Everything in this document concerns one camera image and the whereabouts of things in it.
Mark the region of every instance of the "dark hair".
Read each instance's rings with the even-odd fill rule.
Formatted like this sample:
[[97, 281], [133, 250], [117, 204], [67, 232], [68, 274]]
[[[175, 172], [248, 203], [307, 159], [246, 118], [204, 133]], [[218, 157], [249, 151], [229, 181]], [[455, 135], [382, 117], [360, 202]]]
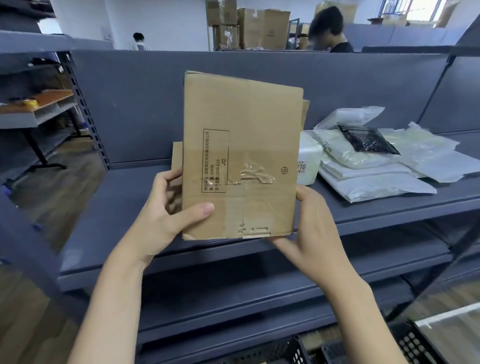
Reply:
[[134, 33], [133, 34], [133, 39], [135, 39], [135, 42], [138, 42], [138, 41], [143, 42], [145, 37], [142, 33]]
[[330, 6], [315, 15], [312, 24], [310, 24], [308, 38], [315, 38], [328, 30], [334, 36], [343, 32], [343, 15], [336, 6]]

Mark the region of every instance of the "plastic basket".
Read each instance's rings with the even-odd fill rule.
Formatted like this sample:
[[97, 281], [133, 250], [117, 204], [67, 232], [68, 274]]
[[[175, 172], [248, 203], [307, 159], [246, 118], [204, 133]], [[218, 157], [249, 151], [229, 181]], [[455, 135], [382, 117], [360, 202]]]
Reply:
[[[390, 331], [409, 364], [448, 364], [414, 323], [395, 324], [390, 326]], [[348, 364], [342, 342], [322, 345], [319, 356], [323, 356], [319, 361], [323, 360], [324, 364]]]
[[298, 336], [281, 339], [227, 356], [209, 360], [204, 364], [311, 364]]

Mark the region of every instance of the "hand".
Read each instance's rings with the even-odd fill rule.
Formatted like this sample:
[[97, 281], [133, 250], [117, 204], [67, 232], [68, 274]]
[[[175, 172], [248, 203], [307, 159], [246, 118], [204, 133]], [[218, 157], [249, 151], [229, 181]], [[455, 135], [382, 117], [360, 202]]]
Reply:
[[356, 275], [324, 198], [311, 188], [297, 185], [297, 199], [300, 201], [297, 241], [284, 237], [273, 237], [270, 241], [323, 291], [342, 284], [345, 275]]
[[149, 264], [184, 228], [207, 218], [214, 210], [210, 202], [196, 204], [185, 211], [171, 215], [178, 207], [181, 183], [173, 182], [181, 170], [158, 173], [152, 191], [137, 219], [119, 245], [130, 249], [135, 259]]

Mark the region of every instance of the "window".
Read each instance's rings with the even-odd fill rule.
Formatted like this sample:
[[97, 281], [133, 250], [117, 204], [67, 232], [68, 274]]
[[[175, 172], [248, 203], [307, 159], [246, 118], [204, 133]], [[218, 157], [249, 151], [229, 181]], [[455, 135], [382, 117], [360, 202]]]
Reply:
[[407, 14], [408, 20], [437, 21], [448, 0], [384, 0], [380, 16]]

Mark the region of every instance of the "person's left hand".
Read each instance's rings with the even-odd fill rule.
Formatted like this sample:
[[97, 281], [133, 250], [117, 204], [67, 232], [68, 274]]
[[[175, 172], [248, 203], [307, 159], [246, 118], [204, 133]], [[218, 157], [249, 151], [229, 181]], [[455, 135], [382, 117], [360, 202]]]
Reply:
[[158, 173], [152, 191], [144, 207], [119, 245], [133, 252], [134, 257], [149, 264], [153, 257], [164, 250], [184, 228], [204, 220], [214, 210], [210, 202], [196, 204], [185, 211], [170, 215], [175, 210], [181, 184], [170, 186], [179, 178], [182, 170]]

